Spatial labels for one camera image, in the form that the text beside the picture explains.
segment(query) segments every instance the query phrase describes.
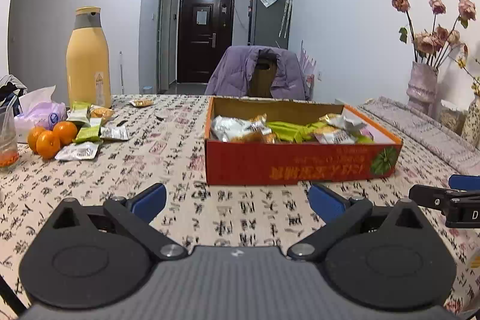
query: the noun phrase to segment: floor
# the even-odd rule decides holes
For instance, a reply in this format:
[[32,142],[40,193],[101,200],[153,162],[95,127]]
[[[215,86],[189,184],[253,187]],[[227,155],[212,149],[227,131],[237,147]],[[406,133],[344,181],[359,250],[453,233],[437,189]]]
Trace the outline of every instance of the floor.
[[162,94],[204,95],[206,83],[176,83],[173,82],[169,89]]

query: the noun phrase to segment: dark brown door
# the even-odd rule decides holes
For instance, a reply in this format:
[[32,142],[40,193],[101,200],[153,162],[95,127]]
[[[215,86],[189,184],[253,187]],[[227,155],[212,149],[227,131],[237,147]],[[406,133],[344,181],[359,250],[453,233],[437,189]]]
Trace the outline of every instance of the dark brown door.
[[235,0],[180,0],[177,80],[207,83],[232,45]]

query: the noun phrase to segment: puffer jacket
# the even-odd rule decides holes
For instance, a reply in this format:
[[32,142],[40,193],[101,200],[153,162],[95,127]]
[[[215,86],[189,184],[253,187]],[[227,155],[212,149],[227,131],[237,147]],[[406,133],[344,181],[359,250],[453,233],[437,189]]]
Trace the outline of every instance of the puffer jacket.
[[298,64],[297,55],[286,49],[265,46],[227,48],[208,82],[205,94],[232,97],[247,95],[259,58],[277,61],[277,74],[270,87],[273,98],[310,99],[307,81]]

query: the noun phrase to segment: tangerine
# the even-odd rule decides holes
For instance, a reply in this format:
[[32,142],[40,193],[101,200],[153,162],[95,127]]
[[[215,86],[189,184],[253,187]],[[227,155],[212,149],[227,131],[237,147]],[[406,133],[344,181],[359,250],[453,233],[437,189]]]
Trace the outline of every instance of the tangerine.
[[69,145],[76,138],[78,130],[77,126],[70,121],[61,121],[53,127],[55,133],[62,145]]
[[37,153],[38,136],[40,136],[43,132],[45,132],[44,127],[33,127],[28,132],[28,138],[27,138],[28,146],[34,153]]
[[37,140],[37,152],[44,159],[53,158],[60,151],[60,139],[51,130],[43,132]]

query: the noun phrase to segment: table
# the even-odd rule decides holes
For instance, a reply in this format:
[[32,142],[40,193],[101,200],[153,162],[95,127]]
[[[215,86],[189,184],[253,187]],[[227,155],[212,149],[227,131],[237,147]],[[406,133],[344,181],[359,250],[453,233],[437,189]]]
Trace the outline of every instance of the table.
[[[82,162],[44,162],[26,145],[20,145],[18,165],[0,174],[0,274],[23,302],[28,301],[18,279],[20,260],[65,197],[75,197],[83,205],[98,205],[112,195],[132,197],[155,182],[164,183],[167,205],[152,226],[189,250],[202,244],[280,246],[285,252],[323,226],[309,207],[308,183],[278,187],[206,185],[202,137],[208,97],[147,96],[155,101],[153,106],[129,105],[129,100],[139,97],[113,98],[116,117],[112,123],[127,120],[128,142],[106,143],[95,160]],[[155,113],[165,119],[158,120]],[[394,175],[329,183],[328,187],[346,198],[365,192],[377,205],[394,205],[415,183],[447,186],[449,176],[456,173],[452,167],[399,130],[375,120],[404,139]],[[475,230],[447,229],[439,212],[424,211],[458,263],[457,280],[446,305],[459,311],[479,290],[477,269],[465,265],[480,243],[479,235]],[[13,317],[11,310],[0,303],[0,320],[9,316]]]

